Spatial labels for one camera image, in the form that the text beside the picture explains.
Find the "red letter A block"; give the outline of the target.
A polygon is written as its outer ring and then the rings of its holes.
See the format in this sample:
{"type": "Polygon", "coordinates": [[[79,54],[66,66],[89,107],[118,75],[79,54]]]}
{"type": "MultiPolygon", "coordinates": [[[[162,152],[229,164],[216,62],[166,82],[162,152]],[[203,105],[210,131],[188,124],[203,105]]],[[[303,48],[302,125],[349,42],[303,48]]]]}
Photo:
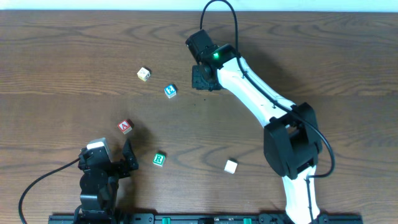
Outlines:
{"type": "Polygon", "coordinates": [[[127,134],[132,130],[132,125],[128,120],[125,119],[118,123],[118,128],[123,134],[127,134]]]}

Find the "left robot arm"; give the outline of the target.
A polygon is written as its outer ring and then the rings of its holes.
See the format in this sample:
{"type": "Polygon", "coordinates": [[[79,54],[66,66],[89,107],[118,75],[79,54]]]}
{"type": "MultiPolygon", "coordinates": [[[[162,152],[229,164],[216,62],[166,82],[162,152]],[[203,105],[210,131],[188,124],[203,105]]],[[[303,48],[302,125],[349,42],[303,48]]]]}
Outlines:
{"type": "Polygon", "coordinates": [[[139,164],[130,140],[122,148],[124,156],[112,162],[105,138],[90,141],[78,156],[81,205],[75,210],[73,223],[120,223],[124,215],[116,210],[119,180],[130,177],[139,164]]]}

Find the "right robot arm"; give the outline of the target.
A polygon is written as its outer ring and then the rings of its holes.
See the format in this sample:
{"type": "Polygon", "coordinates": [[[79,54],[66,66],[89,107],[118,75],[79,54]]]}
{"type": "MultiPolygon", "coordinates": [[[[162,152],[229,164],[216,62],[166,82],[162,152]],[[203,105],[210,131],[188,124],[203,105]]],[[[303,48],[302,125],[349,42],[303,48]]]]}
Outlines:
{"type": "Polygon", "coordinates": [[[287,204],[294,223],[310,223],[320,214],[313,180],[322,151],[322,135],[313,108],[296,105],[280,96],[229,44],[218,46],[203,29],[185,42],[196,61],[192,87],[220,90],[235,95],[264,128],[264,156],[282,177],[287,204]]]}

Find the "blue number 2 block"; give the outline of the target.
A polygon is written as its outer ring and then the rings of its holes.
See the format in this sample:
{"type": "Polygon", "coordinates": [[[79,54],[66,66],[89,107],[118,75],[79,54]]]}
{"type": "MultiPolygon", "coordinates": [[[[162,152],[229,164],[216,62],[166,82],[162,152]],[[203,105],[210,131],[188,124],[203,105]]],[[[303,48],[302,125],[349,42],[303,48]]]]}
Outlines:
{"type": "Polygon", "coordinates": [[[164,91],[167,98],[173,98],[177,94],[177,89],[173,84],[167,85],[164,91]]]}

